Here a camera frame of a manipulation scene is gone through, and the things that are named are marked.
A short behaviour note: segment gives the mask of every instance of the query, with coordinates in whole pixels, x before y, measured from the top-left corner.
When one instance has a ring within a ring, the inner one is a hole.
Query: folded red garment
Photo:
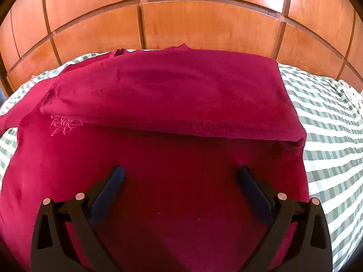
[[[124,271],[238,271],[266,231],[239,189],[241,165],[308,201],[306,133],[276,61],[183,46],[85,62],[0,118],[0,131],[19,127],[0,234],[27,269],[41,201],[71,199],[114,165],[125,185],[97,232]]]

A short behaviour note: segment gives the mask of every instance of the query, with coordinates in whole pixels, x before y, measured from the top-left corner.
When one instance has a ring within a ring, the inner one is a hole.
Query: metal pin
[[[50,204],[50,198],[47,197],[47,198],[44,198],[43,199],[43,204],[46,206],[47,204]]]
[[[278,199],[285,201],[287,199],[287,195],[285,193],[280,192],[277,194]]]
[[[313,204],[315,204],[316,206],[318,206],[318,205],[320,204],[320,200],[319,200],[319,199],[317,199],[317,198],[315,198],[315,197],[311,200],[311,202],[312,202]]]
[[[85,196],[86,195],[83,192],[77,193],[76,194],[76,200],[81,201],[82,199],[85,198]]]

